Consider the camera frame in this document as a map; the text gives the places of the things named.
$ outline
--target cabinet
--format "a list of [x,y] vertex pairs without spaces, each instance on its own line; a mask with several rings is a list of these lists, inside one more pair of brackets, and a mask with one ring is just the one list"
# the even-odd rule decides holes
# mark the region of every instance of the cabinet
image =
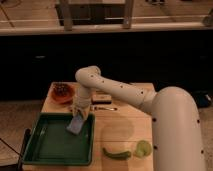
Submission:
[[1,37],[0,99],[44,98],[52,81],[97,65],[124,82],[212,90],[212,30]]

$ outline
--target black cable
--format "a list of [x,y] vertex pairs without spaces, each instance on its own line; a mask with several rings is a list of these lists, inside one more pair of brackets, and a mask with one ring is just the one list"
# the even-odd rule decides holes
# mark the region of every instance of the black cable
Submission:
[[31,132],[30,129],[25,130],[24,139],[23,139],[21,151],[20,151],[21,155],[19,156],[19,159],[18,159],[18,166],[17,166],[16,171],[22,171],[22,156],[24,155],[24,151],[25,151],[27,143],[30,139],[30,136],[31,136],[30,132]]
[[14,24],[11,22],[10,17],[7,15],[6,11],[4,10],[4,7],[2,6],[2,3],[0,2],[0,9],[4,13],[5,17],[7,18],[7,21],[9,22],[11,27],[15,27]]
[[15,7],[21,5],[21,3],[22,3],[22,1],[21,1],[21,0],[18,0],[18,2],[17,2],[16,4],[11,5],[11,6],[6,6],[6,5],[5,5],[4,7],[5,7],[5,8],[15,8]]
[[14,151],[19,156],[22,156],[19,152],[17,152],[13,147],[11,147],[6,141],[4,141],[2,138],[0,138],[1,142],[3,142],[7,147],[9,147],[12,151]]

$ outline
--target floor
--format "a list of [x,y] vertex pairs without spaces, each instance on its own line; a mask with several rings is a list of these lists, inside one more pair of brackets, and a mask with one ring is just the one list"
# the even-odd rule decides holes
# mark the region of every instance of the floor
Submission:
[[[32,129],[42,105],[42,100],[0,102],[0,138],[16,152],[20,153],[25,130]],[[0,141],[0,166],[17,163],[14,150]]]
[[[124,3],[124,0],[72,0],[72,3]],[[55,9],[57,0],[6,0],[0,8],[1,28],[36,28],[60,26]],[[212,0],[165,0],[153,5],[135,0],[133,23],[202,21],[213,8]]]
[[[30,101],[7,101],[0,102],[0,123],[2,118],[8,118],[11,120],[9,125],[0,124],[0,137],[4,135],[4,129],[12,129],[13,128],[13,119],[10,117],[11,113],[17,113],[17,115],[22,116],[31,115],[31,117],[36,118],[41,111],[43,105],[43,100],[30,100]],[[201,121],[201,131],[203,135],[203,143],[204,143],[204,154],[206,160],[207,171],[213,170],[213,105],[208,108],[200,108],[200,121]],[[24,128],[20,126],[20,131],[24,132]],[[10,136],[6,136],[5,140],[10,142]],[[0,170],[12,171],[14,167],[0,167]]]

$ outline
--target green lime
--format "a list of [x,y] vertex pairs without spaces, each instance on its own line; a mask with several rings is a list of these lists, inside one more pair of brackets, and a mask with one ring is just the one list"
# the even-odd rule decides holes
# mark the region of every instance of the green lime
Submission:
[[142,158],[144,156],[149,156],[152,153],[152,146],[148,141],[141,140],[138,141],[134,155],[136,157]]

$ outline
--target cable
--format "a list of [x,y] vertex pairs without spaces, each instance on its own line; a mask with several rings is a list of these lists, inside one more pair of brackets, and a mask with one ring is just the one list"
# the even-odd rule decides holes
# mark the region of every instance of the cable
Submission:
[[16,4],[11,5],[11,6],[5,6],[5,5],[4,5],[4,7],[5,7],[5,8],[15,8],[15,7],[21,5],[21,3],[22,3],[22,0],[18,0],[18,2],[17,2]]
[[5,17],[7,18],[7,21],[9,22],[11,27],[15,27],[14,24],[11,22],[10,17],[7,15],[6,11],[4,10],[4,7],[2,6],[2,3],[0,2],[0,9],[4,13]]
[[16,154],[19,156],[22,156],[19,152],[17,152],[13,147],[11,147],[9,144],[7,144],[2,138],[0,138],[1,142],[3,142],[7,147],[9,147],[11,150],[13,150]]

